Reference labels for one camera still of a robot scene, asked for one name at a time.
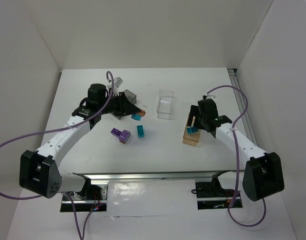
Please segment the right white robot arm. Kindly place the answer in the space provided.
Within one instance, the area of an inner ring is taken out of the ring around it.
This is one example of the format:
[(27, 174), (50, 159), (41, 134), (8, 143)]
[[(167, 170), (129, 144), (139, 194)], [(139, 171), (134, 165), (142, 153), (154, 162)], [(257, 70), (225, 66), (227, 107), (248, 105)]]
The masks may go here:
[(239, 157), (244, 168), (243, 190), (250, 200), (256, 202), (285, 189), (279, 155), (259, 148), (233, 126), (231, 119), (220, 116), (213, 99), (191, 105), (188, 126), (210, 133)]

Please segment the teal rounded lego brick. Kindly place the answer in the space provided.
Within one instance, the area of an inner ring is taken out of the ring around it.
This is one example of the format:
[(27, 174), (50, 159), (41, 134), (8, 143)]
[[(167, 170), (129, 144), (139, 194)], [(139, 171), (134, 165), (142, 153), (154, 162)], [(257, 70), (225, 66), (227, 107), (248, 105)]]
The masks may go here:
[(190, 135), (190, 134), (194, 134), (196, 132), (198, 132), (198, 128), (194, 127), (194, 126), (191, 126), (191, 127), (188, 127), (187, 128), (187, 133)]

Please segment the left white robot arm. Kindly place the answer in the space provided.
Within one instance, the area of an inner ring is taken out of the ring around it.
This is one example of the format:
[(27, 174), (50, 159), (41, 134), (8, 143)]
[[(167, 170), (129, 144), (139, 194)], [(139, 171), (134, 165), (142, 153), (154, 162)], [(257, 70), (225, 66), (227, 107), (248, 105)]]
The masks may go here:
[(98, 188), (91, 179), (79, 173), (61, 174), (58, 168), (62, 160), (100, 122), (102, 115), (123, 117), (140, 112), (124, 92), (114, 94), (103, 84), (92, 84), (64, 130), (35, 151), (27, 150), (21, 155), (19, 185), (48, 199), (66, 192), (75, 192), (82, 198), (92, 196)]

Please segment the small teal lego brick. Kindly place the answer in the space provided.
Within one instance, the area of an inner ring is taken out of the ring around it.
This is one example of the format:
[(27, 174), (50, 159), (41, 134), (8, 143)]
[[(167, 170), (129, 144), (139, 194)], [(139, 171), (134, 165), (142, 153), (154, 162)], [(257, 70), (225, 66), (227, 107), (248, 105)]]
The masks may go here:
[(134, 119), (134, 120), (136, 120), (136, 121), (138, 121), (138, 120), (140, 121), (140, 120), (141, 120), (141, 116), (138, 115), (138, 114), (132, 114), (132, 115), (131, 115), (131, 118)]

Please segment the orange lego brick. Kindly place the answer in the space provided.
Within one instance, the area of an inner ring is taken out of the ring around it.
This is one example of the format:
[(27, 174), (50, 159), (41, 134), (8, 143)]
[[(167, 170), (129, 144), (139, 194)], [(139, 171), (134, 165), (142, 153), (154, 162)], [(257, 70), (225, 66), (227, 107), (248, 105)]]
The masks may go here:
[(139, 115), (140, 117), (144, 117), (145, 114), (146, 114), (146, 111), (144, 111), (144, 110), (142, 110), (141, 112), (138, 113), (138, 115)]

